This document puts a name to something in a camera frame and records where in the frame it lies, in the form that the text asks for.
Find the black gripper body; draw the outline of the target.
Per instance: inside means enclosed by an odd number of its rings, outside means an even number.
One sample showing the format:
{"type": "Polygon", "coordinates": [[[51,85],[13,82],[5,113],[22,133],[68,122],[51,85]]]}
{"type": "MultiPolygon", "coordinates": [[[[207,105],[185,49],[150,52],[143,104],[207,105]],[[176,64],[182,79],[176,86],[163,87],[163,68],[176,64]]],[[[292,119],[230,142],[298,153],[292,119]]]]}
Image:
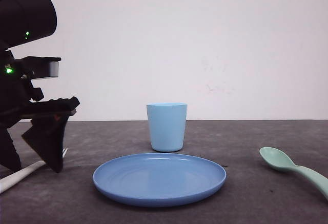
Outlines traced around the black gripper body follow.
{"type": "Polygon", "coordinates": [[[79,100],[72,97],[42,101],[43,92],[33,86],[21,59],[15,59],[9,50],[1,51],[1,128],[10,128],[22,119],[74,115],[79,100]]]}

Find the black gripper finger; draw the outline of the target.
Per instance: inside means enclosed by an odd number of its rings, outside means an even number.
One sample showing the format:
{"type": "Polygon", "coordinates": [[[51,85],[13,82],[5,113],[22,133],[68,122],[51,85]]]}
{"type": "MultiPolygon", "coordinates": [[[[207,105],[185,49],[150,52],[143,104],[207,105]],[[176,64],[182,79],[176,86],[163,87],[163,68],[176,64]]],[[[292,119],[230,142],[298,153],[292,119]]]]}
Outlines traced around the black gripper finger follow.
{"type": "Polygon", "coordinates": [[[52,115],[31,119],[32,127],[22,138],[56,173],[63,169],[63,140],[68,115],[52,115]]]}

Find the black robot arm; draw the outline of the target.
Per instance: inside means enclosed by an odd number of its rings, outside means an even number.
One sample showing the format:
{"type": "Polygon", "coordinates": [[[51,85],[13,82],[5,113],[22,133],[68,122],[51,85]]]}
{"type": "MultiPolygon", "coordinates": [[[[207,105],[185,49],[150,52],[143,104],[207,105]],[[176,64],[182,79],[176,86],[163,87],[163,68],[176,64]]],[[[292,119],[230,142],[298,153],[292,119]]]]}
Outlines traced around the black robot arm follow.
{"type": "Polygon", "coordinates": [[[57,16],[51,0],[1,0],[1,165],[17,172],[20,157],[9,129],[20,120],[32,126],[23,140],[53,171],[63,168],[63,139],[76,97],[44,100],[34,79],[58,76],[58,57],[14,58],[11,48],[52,35],[57,16]]]}

